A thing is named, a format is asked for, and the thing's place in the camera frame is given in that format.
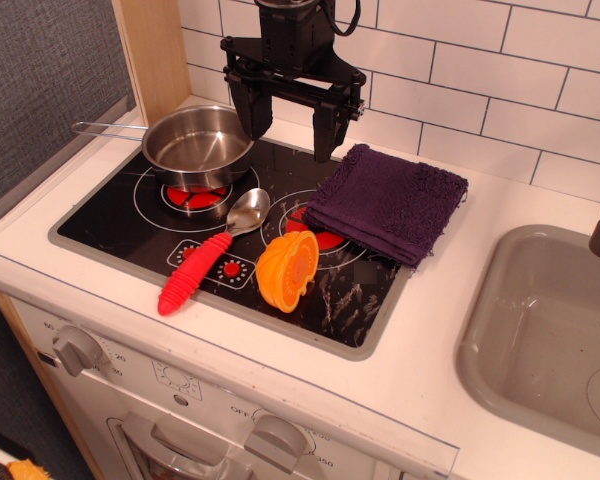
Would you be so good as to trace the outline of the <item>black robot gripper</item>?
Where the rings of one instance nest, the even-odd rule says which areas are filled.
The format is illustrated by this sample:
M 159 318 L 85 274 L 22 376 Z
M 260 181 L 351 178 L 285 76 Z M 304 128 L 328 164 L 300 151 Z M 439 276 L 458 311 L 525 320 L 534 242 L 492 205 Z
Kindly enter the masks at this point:
M 261 138 L 273 122 L 277 96 L 313 107 L 314 154 L 318 163 L 331 158 L 346 136 L 350 120 L 364 109 L 365 75 L 342 60 L 335 39 L 351 35 L 359 24 L 357 1 L 347 27 L 336 21 L 334 1 L 258 1 L 260 36 L 227 36 L 225 80 L 245 134 Z

